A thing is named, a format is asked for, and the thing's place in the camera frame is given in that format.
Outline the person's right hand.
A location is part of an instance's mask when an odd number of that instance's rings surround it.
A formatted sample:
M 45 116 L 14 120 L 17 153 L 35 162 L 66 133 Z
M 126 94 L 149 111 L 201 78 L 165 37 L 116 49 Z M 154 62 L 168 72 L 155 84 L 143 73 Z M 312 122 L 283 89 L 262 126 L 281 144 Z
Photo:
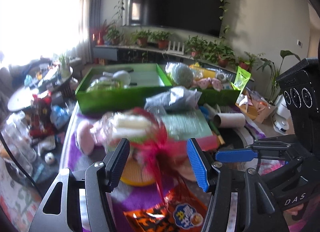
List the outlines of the person's right hand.
M 285 220 L 289 223 L 295 222 L 295 219 L 297 219 L 297 216 L 299 214 L 302 214 L 302 215 L 304 214 L 304 211 L 306 210 L 307 206 L 308 206 L 308 203 L 303 203 L 303 204 L 298 205 L 294 208 L 285 210 L 283 213 Z

